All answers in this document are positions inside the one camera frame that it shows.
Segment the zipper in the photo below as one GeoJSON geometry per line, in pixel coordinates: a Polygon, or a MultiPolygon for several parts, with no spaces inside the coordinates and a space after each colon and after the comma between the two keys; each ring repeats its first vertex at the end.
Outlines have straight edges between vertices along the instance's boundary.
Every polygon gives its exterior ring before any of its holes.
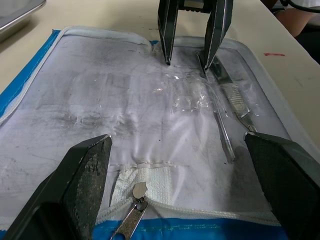
{"type": "Polygon", "coordinates": [[[133,207],[112,234],[110,240],[112,240],[117,234],[123,235],[125,240],[130,240],[149,205],[148,201],[145,200],[147,191],[148,188],[145,181],[134,185],[132,190],[134,198],[133,207]]]}
{"type": "Polygon", "coordinates": [[[146,196],[146,182],[139,182],[134,185],[132,196],[119,204],[109,207],[107,210],[100,213],[97,217],[96,224],[103,223],[115,216],[117,213],[127,209],[132,205],[131,210],[112,234],[111,240],[115,235],[121,234],[125,240],[130,240],[135,232],[140,220],[149,205],[153,206],[163,218],[172,218],[176,214],[177,218],[182,219],[235,219],[256,224],[280,226],[276,217],[271,212],[227,212],[227,211],[204,211],[197,209],[188,209],[167,205],[146,196]]]}

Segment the dirty white fabric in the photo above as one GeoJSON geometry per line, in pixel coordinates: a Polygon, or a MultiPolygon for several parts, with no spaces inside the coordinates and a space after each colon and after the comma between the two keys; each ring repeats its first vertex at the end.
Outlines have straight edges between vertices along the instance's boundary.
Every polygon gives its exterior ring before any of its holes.
{"type": "MultiPolygon", "coordinates": [[[[213,86],[200,74],[203,39],[175,45],[167,66],[159,46],[151,52],[135,34],[132,41],[112,31],[83,34],[56,43],[0,126],[0,226],[10,225],[70,147],[102,134],[111,134],[113,145],[101,210],[110,206],[119,171],[166,167],[171,200],[164,198],[175,207],[270,213],[243,142],[246,129],[218,91],[237,156],[226,158],[208,92],[213,86]]],[[[257,82],[268,81],[259,64],[248,65],[237,45],[224,46],[218,56],[243,91],[258,131],[289,139],[257,82]]]]}

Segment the zipper slider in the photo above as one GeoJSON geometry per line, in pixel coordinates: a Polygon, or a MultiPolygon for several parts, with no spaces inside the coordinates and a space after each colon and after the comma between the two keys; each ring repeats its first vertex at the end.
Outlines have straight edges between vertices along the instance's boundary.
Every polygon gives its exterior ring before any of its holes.
{"type": "Polygon", "coordinates": [[[132,237],[148,207],[148,202],[145,200],[147,191],[148,189],[145,181],[138,182],[134,185],[132,195],[135,203],[128,215],[112,234],[110,240],[112,240],[117,234],[123,235],[125,240],[129,240],[132,237]]]}

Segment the person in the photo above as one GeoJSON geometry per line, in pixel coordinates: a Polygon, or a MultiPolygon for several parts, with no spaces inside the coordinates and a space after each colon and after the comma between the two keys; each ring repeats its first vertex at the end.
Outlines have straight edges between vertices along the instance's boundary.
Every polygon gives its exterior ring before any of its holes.
{"type": "MultiPolygon", "coordinates": [[[[261,1],[271,10],[278,0],[261,1]]],[[[320,0],[292,0],[292,2],[306,8],[320,8],[320,0]]],[[[290,5],[286,10],[279,10],[274,15],[293,37],[297,37],[308,23],[320,27],[320,14],[302,11],[290,5]]]]}

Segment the metal tray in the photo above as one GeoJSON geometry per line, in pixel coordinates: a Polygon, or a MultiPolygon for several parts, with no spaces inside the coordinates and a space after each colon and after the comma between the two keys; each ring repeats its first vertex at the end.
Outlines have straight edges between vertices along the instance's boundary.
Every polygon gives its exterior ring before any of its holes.
{"type": "Polygon", "coordinates": [[[47,0],[0,1],[0,43],[24,27],[30,15],[42,8],[47,0]]]}

